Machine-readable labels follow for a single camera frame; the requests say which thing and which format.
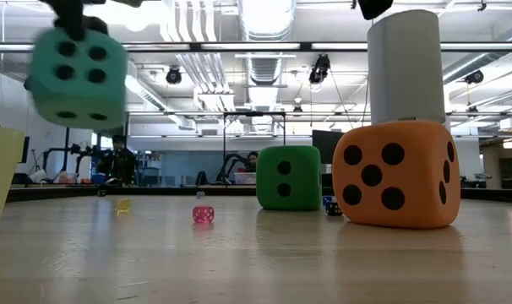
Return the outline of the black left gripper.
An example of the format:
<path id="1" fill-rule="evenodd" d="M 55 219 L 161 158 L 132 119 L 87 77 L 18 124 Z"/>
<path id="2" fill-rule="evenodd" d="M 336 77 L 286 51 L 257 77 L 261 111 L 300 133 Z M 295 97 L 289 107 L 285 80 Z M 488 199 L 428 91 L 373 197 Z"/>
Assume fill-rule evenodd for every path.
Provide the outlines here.
<path id="1" fill-rule="evenodd" d="M 84 39 L 84 27 L 108 35 L 107 23 L 95 16 L 85 16 L 83 26 L 83 5 L 101 5 L 106 0 L 39 0 L 54 6 L 57 18 L 56 28 L 61 28 L 74 41 Z"/>

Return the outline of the teal foam die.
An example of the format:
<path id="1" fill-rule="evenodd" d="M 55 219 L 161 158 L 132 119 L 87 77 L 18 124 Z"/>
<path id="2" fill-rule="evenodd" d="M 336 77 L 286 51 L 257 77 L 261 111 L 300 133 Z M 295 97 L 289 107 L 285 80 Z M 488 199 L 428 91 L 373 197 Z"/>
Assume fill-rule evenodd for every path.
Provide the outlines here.
<path id="1" fill-rule="evenodd" d="M 68 128 L 105 130 L 125 122 L 128 53 L 94 30 L 72 40 L 62 29 L 35 39 L 26 84 L 36 111 Z"/>

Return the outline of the green foam die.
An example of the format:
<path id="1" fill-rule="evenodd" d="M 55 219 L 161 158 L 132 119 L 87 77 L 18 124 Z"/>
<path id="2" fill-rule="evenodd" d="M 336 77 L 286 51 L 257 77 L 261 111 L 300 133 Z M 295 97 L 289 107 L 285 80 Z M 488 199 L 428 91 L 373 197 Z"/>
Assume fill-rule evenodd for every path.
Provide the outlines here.
<path id="1" fill-rule="evenodd" d="M 315 211 L 322 203 L 321 160 L 313 146 L 268 147 L 259 153 L 256 195 L 262 209 Z"/>

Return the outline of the orange foam die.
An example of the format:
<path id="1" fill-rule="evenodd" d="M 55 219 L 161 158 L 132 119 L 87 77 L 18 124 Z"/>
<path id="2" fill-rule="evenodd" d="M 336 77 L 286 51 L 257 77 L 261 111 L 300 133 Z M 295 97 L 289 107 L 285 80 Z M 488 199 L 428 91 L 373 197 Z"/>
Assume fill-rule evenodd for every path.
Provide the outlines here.
<path id="1" fill-rule="evenodd" d="M 437 122 L 388 122 L 344 133 L 332 183 L 341 212 L 357 224 L 439 228 L 460 208 L 455 142 Z"/>

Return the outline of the white cylinder table lamp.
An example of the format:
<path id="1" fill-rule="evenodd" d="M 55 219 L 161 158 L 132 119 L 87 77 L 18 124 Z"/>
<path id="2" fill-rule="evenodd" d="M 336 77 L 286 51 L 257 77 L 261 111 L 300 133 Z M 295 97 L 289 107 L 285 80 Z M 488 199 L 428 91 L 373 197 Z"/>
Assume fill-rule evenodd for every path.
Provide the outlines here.
<path id="1" fill-rule="evenodd" d="M 445 122 L 437 14 L 391 14 L 371 26 L 367 43 L 371 123 Z"/>

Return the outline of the black computer monitor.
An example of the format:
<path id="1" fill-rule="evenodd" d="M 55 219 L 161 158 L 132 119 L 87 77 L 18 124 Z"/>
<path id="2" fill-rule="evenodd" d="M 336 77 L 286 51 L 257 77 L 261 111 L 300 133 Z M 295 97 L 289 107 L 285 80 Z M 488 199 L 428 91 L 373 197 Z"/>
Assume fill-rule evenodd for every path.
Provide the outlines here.
<path id="1" fill-rule="evenodd" d="M 332 163 L 335 147 L 342 136 L 340 132 L 312 131 L 312 145 L 319 150 L 322 164 Z"/>

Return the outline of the small pink translucent die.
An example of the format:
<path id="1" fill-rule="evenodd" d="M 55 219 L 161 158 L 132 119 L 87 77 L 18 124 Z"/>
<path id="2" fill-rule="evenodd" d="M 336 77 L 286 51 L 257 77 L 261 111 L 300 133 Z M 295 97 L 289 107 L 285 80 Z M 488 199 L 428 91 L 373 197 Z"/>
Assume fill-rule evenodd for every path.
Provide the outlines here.
<path id="1" fill-rule="evenodd" d="M 211 223 L 215 218 L 215 210 L 208 205 L 197 205 L 193 208 L 193 221 L 197 224 Z"/>

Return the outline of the black background rig frame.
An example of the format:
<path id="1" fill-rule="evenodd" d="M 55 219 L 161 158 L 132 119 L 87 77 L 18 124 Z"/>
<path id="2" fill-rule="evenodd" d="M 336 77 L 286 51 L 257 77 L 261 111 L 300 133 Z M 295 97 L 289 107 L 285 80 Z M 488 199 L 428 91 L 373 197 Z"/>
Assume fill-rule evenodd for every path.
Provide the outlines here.
<path id="1" fill-rule="evenodd" d="M 74 166 L 75 182 L 78 179 L 80 179 L 80 183 L 83 183 L 83 181 L 85 180 L 85 178 L 82 177 L 80 174 L 80 167 L 83 159 L 86 157 L 90 157 L 92 161 L 95 162 L 95 173 L 90 173 L 90 183 L 95 183 L 94 175 L 103 174 L 106 175 L 107 177 L 110 177 L 111 170 L 115 167 L 114 159 L 116 158 L 117 154 L 123 149 L 128 150 L 128 130 L 129 114 L 126 112 L 124 126 L 122 128 L 114 129 L 114 133 L 112 134 L 111 149 L 103 149 L 101 147 L 101 133 L 98 133 L 96 136 L 97 145 L 87 146 L 84 149 L 82 149 L 77 144 L 72 144 L 68 146 L 66 143 L 66 147 L 62 149 L 62 152 L 65 155 L 62 171 L 67 171 L 68 155 L 77 155 Z"/>
<path id="2" fill-rule="evenodd" d="M 222 121 L 223 121 L 223 132 L 222 132 L 222 154 L 223 154 L 223 163 L 221 167 L 221 173 L 220 173 L 220 183 L 223 185 L 228 185 L 228 177 L 229 173 L 231 172 L 230 169 L 226 169 L 226 166 L 229 162 L 229 159 L 231 156 L 228 156 L 226 154 L 226 119 L 229 116 L 245 116 L 245 117 L 275 117 L 279 116 L 282 117 L 282 128 L 283 128 L 283 144 L 286 144 L 286 112 L 285 111 L 224 111 L 222 113 Z"/>

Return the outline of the black metal table frame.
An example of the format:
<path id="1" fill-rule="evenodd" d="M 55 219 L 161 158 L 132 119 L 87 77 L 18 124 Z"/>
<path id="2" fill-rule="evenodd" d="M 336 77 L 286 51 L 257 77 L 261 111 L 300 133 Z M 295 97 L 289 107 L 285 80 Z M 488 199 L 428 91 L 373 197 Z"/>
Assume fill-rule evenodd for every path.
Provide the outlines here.
<path id="1" fill-rule="evenodd" d="M 23 187 L 8 191 L 7 203 L 97 196 L 98 187 Z M 206 196 L 255 196 L 255 187 L 243 186 L 208 186 L 208 187 L 107 187 L 106 195 L 123 196 L 195 196 L 204 192 Z M 512 189 L 462 188 L 463 199 L 512 203 Z"/>

